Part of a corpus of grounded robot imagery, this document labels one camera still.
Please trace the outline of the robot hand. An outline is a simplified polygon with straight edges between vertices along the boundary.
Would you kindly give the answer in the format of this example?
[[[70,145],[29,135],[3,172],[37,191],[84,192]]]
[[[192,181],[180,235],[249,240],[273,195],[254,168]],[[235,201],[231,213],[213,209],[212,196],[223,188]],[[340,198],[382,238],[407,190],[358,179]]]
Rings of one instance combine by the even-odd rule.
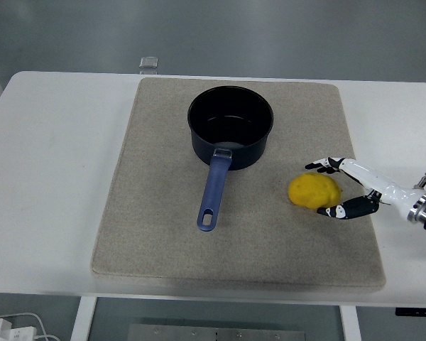
[[[426,222],[426,191],[422,188],[403,188],[378,171],[352,158],[327,157],[305,166],[318,173],[343,173],[362,185],[368,193],[331,207],[321,207],[317,213],[341,220],[373,214],[381,203],[394,206],[409,222]]]

